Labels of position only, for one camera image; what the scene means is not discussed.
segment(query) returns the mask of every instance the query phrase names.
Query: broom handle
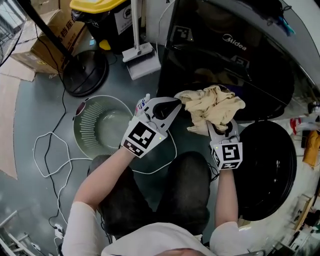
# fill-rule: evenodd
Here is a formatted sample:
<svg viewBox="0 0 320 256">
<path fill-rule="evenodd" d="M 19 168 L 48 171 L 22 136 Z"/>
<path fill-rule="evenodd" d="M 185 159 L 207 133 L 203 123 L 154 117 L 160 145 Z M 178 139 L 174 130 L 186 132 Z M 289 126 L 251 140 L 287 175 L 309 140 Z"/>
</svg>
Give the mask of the broom handle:
<svg viewBox="0 0 320 256">
<path fill-rule="evenodd" d="M 139 42 L 139 19 L 138 19 L 138 3 L 137 0 L 131 0 L 131 12 L 132 12 L 132 27 L 134 37 L 134 47 L 140 51 Z"/>
</svg>

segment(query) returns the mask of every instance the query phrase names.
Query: washing machine door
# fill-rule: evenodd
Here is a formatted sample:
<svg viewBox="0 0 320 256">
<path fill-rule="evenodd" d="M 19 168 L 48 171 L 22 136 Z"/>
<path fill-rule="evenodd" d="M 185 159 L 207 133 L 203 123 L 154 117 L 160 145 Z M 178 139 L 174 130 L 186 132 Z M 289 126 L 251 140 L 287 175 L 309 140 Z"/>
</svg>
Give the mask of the washing machine door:
<svg viewBox="0 0 320 256">
<path fill-rule="evenodd" d="M 257 121 L 240 134 L 243 161 L 233 171 L 239 216 L 248 221 L 273 214 L 287 199 L 296 178 L 294 144 L 280 125 Z"/>
</svg>

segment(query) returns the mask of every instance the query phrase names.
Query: t-shirt sleeve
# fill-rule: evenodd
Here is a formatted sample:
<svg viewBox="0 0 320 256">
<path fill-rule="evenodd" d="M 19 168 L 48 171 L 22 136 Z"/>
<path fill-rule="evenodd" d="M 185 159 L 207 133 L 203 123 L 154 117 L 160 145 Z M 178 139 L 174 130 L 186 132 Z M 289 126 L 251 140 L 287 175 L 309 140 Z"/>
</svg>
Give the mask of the t-shirt sleeve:
<svg viewBox="0 0 320 256">
<path fill-rule="evenodd" d="M 249 252 L 236 222 L 224 223 L 213 231 L 210 250 L 217 256 L 235 256 Z"/>
<path fill-rule="evenodd" d="M 99 256 L 102 241 L 95 211 L 83 202 L 74 202 L 63 239 L 63 256 Z"/>
</svg>

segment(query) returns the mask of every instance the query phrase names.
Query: green laundry basket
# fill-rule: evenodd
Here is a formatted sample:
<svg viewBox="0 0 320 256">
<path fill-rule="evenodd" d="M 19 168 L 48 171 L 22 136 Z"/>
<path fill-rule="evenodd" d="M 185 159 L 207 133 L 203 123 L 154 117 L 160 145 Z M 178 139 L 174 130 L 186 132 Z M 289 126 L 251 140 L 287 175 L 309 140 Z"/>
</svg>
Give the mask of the green laundry basket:
<svg viewBox="0 0 320 256">
<path fill-rule="evenodd" d="M 121 143 L 133 114 L 119 99 L 99 95 L 80 104 L 73 133 L 80 150 L 90 159 L 112 155 Z"/>
</svg>

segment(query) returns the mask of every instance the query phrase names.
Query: forearm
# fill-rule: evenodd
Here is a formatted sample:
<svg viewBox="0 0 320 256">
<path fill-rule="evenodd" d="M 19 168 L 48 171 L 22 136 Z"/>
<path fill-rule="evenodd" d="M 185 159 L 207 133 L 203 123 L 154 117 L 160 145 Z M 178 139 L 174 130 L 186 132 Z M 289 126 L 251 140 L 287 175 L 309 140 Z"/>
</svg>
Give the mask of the forearm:
<svg viewBox="0 0 320 256">
<path fill-rule="evenodd" d="M 120 148 L 83 181 L 75 194 L 74 202 L 83 202 L 96 210 L 134 157 L 124 147 Z"/>
<path fill-rule="evenodd" d="M 215 204 L 215 227 L 226 222 L 238 221 L 238 199 L 232 170 L 222 170 L 219 175 Z"/>
</svg>

